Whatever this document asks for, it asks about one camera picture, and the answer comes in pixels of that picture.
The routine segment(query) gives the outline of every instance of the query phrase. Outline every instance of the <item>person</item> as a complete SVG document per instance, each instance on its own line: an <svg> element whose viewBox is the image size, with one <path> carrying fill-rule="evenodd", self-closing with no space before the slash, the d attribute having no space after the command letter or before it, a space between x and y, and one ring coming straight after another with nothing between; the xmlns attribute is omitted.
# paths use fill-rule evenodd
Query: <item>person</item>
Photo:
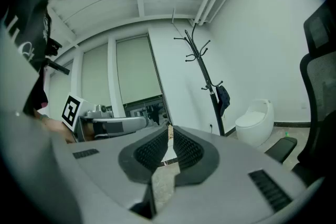
<svg viewBox="0 0 336 224"><path fill-rule="evenodd" d="M48 103L43 90L44 59L50 46L50 23L47 13L48 0L7 0L7 9L0 12L8 33L17 46L18 52L39 72L24 112L43 122L50 131L61 134L68 143L74 142L71 131L61 121L41 115L38 110ZM88 134L92 138L93 127L88 127Z"/></svg>

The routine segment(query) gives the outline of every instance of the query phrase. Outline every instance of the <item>white toilet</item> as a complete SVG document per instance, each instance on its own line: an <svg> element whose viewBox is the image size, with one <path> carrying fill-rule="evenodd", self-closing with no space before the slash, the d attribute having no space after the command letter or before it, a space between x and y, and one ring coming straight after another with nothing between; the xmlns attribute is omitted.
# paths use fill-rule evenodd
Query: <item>white toilet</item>
<svg viewBox="0 0 336 224"><path fill-rule="evenodd" d="M273 105L267 99L253 100L246 113L236 120L240 141L258 147L271 135L274 125Z"/></svg>

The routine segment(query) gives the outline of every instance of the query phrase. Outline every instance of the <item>floor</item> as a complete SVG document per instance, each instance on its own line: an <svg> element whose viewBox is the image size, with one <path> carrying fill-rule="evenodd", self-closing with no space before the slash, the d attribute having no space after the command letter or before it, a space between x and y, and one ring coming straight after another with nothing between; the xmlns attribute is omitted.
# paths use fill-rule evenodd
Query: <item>floor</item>
<svg viewBox="0 0 336 224"><path fill-rule="evenodd" d="M298 140L297 146L294 148L292 153L284 161L283 166L292 170L292 168L297 164L297 156L303 150L307 143L309 128L283 128L274 127L269 139L257 149L261 152L265 152L270 147L272 147L280 138L286 136L294 137ZM229 138L238 139L236 132L231 134ZM169 202L170 198L174 194L174 177L180 173L180 168L178 163L166 165L159 167L152 177L154 199L157 211L162 210L164 205Z"/></svg>

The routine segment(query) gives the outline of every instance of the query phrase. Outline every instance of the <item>black coat rack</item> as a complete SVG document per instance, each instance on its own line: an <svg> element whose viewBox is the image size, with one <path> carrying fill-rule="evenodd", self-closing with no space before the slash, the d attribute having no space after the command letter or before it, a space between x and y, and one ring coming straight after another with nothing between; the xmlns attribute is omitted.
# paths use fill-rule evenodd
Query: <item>black coat rack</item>
<svg viewBox="0 0 336 224"><path fill-rule="evenodd" d="M219 84L217 85L213 85L209 76L208 71L206 70L206 67L204 65L202 56L208 51L208 48L205 48L206 45L209 44L210 40L201 48L200 51L198 51L195 42L194 42L194 30L195 30L196 24L194 25L193 28L193 32L191 34L191 37L188 33L187 30L184 30L184 32L186 33L187 37L185 38L176 38L174 37L174 39L182 39L185 40L191 47L191 50L193 51L193 54L187 55L186 57L190 57L190 56L194 56L194 59L192 60L185 60L186 62L192 62L194 60L197 60L199 67L201 68L201 71L203 73L205 82L206 82L206 86L204 88L201 88L202 90L209 90L210 91L210 97L211 97L211 101L212 101L212 105L214 107L215 110L215 114L216 114L216 119L217 119L217 124L218 124L218 129L219 129L219 133L220 135L224 136L224 127L223 127L223 121L222 118L219 114L219 108L218 108L218 102L217 102L217 98L216 98L216 94L213 91L213 87L217 87L219 85L221 85L223 83L223 81L221 81Z"/></svg>

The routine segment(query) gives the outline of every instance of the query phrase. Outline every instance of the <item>black vent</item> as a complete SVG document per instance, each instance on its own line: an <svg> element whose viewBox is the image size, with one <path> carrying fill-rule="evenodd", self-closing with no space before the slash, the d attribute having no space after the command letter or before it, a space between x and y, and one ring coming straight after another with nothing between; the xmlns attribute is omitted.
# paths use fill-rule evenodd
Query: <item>black vent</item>
<svg viewBox="0 0 336 224"><path fill-rule="evenodd" d="M158 135L135 151L135 159L152 173L155 172L167 151L167 140L168 134L166 132Z"/></svg>
<svg viewBox="0 0 336 224"><path fill-rule="evenodd" d="M194 166L202 159L204 153L201 145L178 131L174 132L174 150L181 170Z"/></svg>
<svg viewBox="0 0 336 224"><path fill-rule="evenodd" d="M248 175L275 212L290 204L291 199L264 170L255 171Z"/></svg>
<svg viewBox="0 0 336 224"><path fill-rule="evenodd" d="M96 153L99 153L99 151L96 150L95 148L92 148L92 149L86 150L86 151L75 152L73 156L75 157L75 159L80 159L80 158L84 158L84 157L87 157L87 156L91 156L91 155L96 154Z"/></svg>

